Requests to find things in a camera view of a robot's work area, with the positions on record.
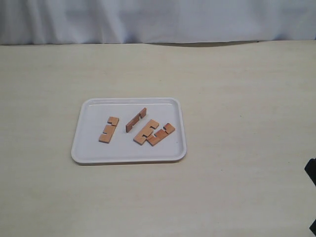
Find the white backdrop curtain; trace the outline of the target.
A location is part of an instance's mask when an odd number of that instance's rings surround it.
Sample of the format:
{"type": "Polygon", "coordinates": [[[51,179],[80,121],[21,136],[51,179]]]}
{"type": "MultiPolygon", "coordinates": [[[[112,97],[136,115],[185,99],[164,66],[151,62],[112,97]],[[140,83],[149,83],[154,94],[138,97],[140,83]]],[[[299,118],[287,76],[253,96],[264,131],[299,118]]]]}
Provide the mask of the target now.
{"type": "Polygon", "coordinates": [[[1,44],[313,40],[313,0],[3,0],[1,44]]]}

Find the white rectangular plastic tray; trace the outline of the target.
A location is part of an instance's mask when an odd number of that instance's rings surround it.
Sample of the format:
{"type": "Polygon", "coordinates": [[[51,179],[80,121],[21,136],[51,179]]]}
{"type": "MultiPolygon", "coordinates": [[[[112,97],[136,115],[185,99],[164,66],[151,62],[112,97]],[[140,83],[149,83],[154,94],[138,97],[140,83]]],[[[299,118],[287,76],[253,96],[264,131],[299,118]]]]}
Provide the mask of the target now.
{"type": "Polygon", "coordinates": [[[172,97],[92,98],[79,113],[71,149],[82,165],[177,162],[187,153],[180,103],[172,97]],[[150,121],[175,128],[156,145],[134,137],[150,121]]]}

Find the black object at right edge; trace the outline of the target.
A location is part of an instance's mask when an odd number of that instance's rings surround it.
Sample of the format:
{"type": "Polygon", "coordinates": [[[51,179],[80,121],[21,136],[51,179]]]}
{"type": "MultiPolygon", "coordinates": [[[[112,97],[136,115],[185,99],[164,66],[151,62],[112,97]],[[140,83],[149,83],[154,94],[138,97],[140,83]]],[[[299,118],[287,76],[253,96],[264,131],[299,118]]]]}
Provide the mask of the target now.
{"type": "MultiPolygon", "coordinates": [[[[316,185],[316,159],[310,159],[306,164],[304,170],[309,178],[312,180],[314,185],[316,185]]],[[[314,222],[310,225],[309,229],[314,235],[316,235],[316,220],[314,220],[314,222]]]]}

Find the notched wooden slat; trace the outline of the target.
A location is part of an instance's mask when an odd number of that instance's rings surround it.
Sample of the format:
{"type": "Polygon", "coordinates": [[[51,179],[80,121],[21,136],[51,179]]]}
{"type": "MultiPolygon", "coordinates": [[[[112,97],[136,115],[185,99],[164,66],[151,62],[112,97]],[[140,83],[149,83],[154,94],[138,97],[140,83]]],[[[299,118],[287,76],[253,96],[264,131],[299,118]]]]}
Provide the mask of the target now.
{"type": "Polygon", "coordinates": [[[152,135],[153,131],[158,128],[158,126],[159,123],[151,119],[133,138],[133,141],[139,145],[143,145],[147,138],[152,135]]]}
{"type": "Polygon", "coordinates": [[[109,117],[107,124],[99,137],[99,142],[101,143],[110,143],[111,138],[115,132],[115,129],[118,125],[119,118],[117,117],[109,117]]]}
{"type": "Polygon", "coordinates": [[[150,135],[146,140],[150,143],[151,146],[155,146],[157,143],[162,141],[165,137],[170,135],[175,131],[175,127],[170,123],[167,123],[163,129],[157,131],[154,135],[150,135]]]}
{"type": "Polygon", "coordinates": [[[126,124],[125,132],[128,133],[140,119],[146,116],[146,113],[147,108],[144,107],[130,122],[126,124]]]}

